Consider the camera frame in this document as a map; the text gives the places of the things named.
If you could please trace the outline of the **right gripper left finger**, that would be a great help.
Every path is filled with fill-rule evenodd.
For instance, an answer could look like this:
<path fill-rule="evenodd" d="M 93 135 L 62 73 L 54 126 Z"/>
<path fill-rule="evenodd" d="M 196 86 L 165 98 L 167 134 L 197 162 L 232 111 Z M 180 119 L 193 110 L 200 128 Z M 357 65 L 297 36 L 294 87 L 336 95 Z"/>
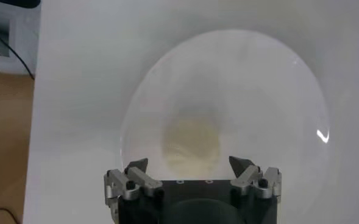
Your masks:
<path fill-rule="evenodd" d="M 163 198 L 163 182 L 146 173 L 148 159 L 132 161 L 120 171 L 108 170 L 104 175 L 104 201 L 111 209 L 118 207 L 118 200 L 134 201 L 143 194 L 150 198 Z"/>

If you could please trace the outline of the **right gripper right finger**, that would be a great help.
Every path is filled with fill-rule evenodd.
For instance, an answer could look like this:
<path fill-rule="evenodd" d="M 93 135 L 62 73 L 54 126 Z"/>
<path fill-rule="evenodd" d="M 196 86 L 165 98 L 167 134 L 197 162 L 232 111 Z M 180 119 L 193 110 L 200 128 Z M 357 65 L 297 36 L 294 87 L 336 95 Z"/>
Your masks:
<path fill-rule="evenodd" d="M 269 167 L 263 172 L 260 166 L 249 159 L 229 156 L 229 163 L 235 174 L 230 185 L 238 190 L 241 196 L 253 193 L 257 198 L 270 199 L 275 197 L 281 202 L 282 173 L 276 167 Z"/>

